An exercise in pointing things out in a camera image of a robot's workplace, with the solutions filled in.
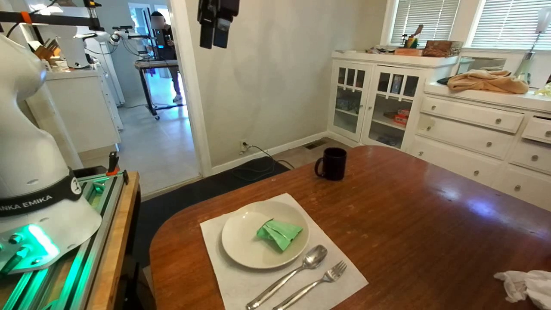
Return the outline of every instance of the wooden dining table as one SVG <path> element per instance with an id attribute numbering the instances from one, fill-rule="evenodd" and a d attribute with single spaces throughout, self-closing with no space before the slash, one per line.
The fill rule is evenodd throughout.
<path id="1" fill-rule="evenodd" d="M 509 303 L 495 274 L 551 270 L 550 210 L 404 151 L 361 146 L 348 151 L 343 181 L 305 165 L 173 215 L 150 246 L 157 306 L 225 308 L 200 224 L 281 193 L 369 281 L 338 308 L 534 308 Z"/>

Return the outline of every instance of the white placemat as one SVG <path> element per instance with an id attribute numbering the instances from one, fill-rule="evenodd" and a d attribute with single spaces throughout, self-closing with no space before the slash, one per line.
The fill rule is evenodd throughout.
<path id="1" fill-rule="evenodd" d="M 283 289 L 280 289 L 271 300 L 268 300 L 262 308 L 274 308 L 285 298 L 293 294 L 297 289 L 307 286 L 323 277 L 323 274 L 336 265 L 338 262 L 347 262 L 347 272 L 336 282 L 324 282 L 304 300 L 300 300 L 293 308 L 333 308 L 343 300 L 367 286 L 364 274 L 354 265 L 354 262 L 330 239 L 330 236 L 312 220 L 312 217 L 300 207 L 300 203 L 288 193 L 271 198 L 280 203 L 299 208 L 305 220 L 309 222 L 311 241 L 305 253 L 316 244 L 324 244 L 328 248 L 326 260 L 314 270 L 304 270 L 297 274 Z M 202 222 L 204 241 L 209 250 L 209 256 L 219 281 L 219 289 L 228 310 L 243 310 L 249 301 L 259 296 L 269 284 L 297 269 L 304 260 L 300 255 L 290 265 L 256 270 L 233 262 L 223 248 L 221 231 L 226 224 L 230 213 Z"/>

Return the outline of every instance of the window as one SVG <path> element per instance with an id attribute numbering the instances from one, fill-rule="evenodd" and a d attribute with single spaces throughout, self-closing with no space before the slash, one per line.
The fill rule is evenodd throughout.
<path id="1" fill-rule="evenodd" d="M 550 0 L 486 0 L 472 39 L 474 48 L 522 48 L 536 41 L 538 17 Z M 551 48 L 551 31 L 541 34 L 538 48 Z"/>
<path id="2" fill-rule="evenodd" d="M 400 0 L 392 43 L 402 43 L 404 34 L 416 33 L 424 24 L 421 41 L 448 39 L 460 0 Z"/>

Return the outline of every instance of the drawer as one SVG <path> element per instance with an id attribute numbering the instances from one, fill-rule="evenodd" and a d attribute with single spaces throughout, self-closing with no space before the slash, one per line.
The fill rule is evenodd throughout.
<path id="1" fill-rule="evenodd" d="M 551 117 L 533 115 L 522 138 L 551 145 Z"/>
<path id="2" fill-rule="evenodd" d="M 516 136 L 505 132 L 431 115 L 421 115 L 417 134 L 497 158 L 505 158 L 516 143 Z"/>
<path id="3" fill-rule="evenodd" d="M 519 143 L 519 146 L 514 150 L 510 162 L 551 174 L 551 146 L 538 143 Z"/>
<path id="4" fill-rule="evenodd" d="M 431 141 L 421 136 L 416 136 L 414 146 L 410 148 L 414 157 L 419 157 L 426 162 L 440 165 L 455 174 L 466 176 L 478 182 L 493 186 L 497 172 L 502 162 L 471 153 L 460 148 L 454 148 L 438 141 Z"/>
<path id="5" fill-rule="evenodd" d="M 509 169 L 502 170 L 500 179 L 502 191 L 541 208 L 551 210 L 550 176 L 510 165 Z"/>
<path id="6" fill-rule="evenodd" d="M 491 127 L 505 132 L 517 132 L 524 114 L 486 108 L 479 105 L 467 105 L 426 96 L 423 108 L 424 114 L 441 115 L 460 122 L 469 122 L 483 127 Z"/>

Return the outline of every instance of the person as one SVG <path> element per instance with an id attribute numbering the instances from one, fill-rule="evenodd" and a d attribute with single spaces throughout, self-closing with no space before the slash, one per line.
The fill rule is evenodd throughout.
<path id="1" fill-rule="evenodd" d="M 161 12 L 152 12 L 150 15 L 152 22 L 156 24 L 156 45 L 157 45 L 157 58 L 161 60 L 175 60 L 176 58 L 176 48 L 175 48 L 175 36 L 173 36 L 173 27 L 168 24 L 166 17 Z M 175 100 L 173 101 L 181 101 L 183 95 L 180 89 L 180 70 L 178 67 L 169 67 L 171 70 L 171 79 L 173 79 L 173 88 L 175 88 Z"/>

